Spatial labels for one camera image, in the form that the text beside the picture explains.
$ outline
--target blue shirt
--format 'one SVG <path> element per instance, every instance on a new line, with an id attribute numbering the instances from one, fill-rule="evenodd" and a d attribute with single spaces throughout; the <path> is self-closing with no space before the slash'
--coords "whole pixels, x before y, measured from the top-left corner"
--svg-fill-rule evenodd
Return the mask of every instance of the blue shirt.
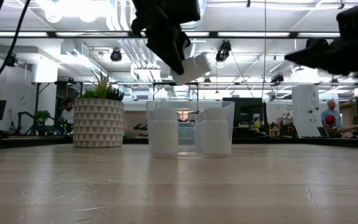
<path id="1" fill-rule="evenodd" d="M 334 115 L 336 118 L 336 124 L 335 127 L 337 128 L 342 128 L 342 118 L 341 118 L 341 114 L 340 112 L 336 111 L 336 110 L 331 110 L 331 109 L 326 109 L 321 113 L 321 122 L 324 124 L 326 117 L 328 115 Z"/>

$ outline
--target white column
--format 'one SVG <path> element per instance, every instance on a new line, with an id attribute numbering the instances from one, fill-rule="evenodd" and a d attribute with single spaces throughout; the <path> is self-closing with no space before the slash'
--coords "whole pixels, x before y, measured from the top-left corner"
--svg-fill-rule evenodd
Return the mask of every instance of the white column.
<path id="1" fill-rule="evenodd" d="M 55 82 L 57 81 L 58 64 L 42 57 L 32 67 L 32 81 L 33 82 Z M 44 89 L 46 85 L 40 86 L 40 91 Z M 56 85 L 47 86 L 40 94 L 38 101 L 38 110 L 49 111 L 51 117 L 55 117 L 56 106 Z M 49 119 L 46 125 L 53 125 L 53 121 Z"/>
<path id="2" fill-rule="evenodd" d="M 317 69 L 303 67 L 293 71 L 292 81 L 296 83 L 318 83 Z M 317 85 L 301 85 L 292 88 L 293 120 L 299 137 L 320 136 L 317 127 L 321 126 L 321 108 Z"/>

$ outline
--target potted plant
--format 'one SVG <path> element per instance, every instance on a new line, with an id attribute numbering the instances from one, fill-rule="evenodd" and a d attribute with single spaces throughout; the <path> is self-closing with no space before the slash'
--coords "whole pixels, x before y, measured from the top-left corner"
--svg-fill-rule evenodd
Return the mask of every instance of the potted plant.
<path id="1" fill-rule="evenodd" d="M 106 77 L 95 75 L 93 90 L 75 100 L 73 142 L 75 147 L 119 147 L 124 136 L 124 94 Z"/>
<path id="2" fill-rule="evenodd" d="M 45 128 L 45 122 L 50 117 L 49 111 L 43 110 L 43 111 L 37 111 L 35 113 L 34 119 L 35 123 L 37 125 L 37 132 L 38 135 L 44 136 L 47 132 L 47 129 Z"/>

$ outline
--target robotic arm in background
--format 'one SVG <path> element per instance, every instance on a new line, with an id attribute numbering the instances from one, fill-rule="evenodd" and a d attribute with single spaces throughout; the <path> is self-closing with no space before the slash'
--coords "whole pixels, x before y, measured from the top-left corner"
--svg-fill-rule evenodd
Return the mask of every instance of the robotic arm in background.
<path id="1" fill-rule="evenodd" d="M 305 49 L 290 53 L 285 59 L 333 75 L 355 72 L 358 77 L 358 6 L 339 13 L 336 19 L 340 37 L 330 44 L 324 39 L 308 39 Z"/>
<path id="2" fill-rule="evenodd" d="M 148 38 L 147 47 L 160 57 L 177 74 L 184 74 L 183 50 L 191 42 L 181 30 L 180 24 L 198 21 L 198 0 L 132 0 L 136 8 L 136 19 L 131 28 L 141 37 L 142 30 Z"/>

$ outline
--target white geometric planter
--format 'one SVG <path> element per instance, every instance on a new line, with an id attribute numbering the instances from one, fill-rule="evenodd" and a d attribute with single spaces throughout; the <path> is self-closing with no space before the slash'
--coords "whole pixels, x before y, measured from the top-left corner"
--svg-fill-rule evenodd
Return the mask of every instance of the white geometric planter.
<path id="1" fill-rule="evenodd" d="M 124 136 L 124 104 L 116 100 L 75 100 L 73 143 L 75 147 L 119 147 Z"/>

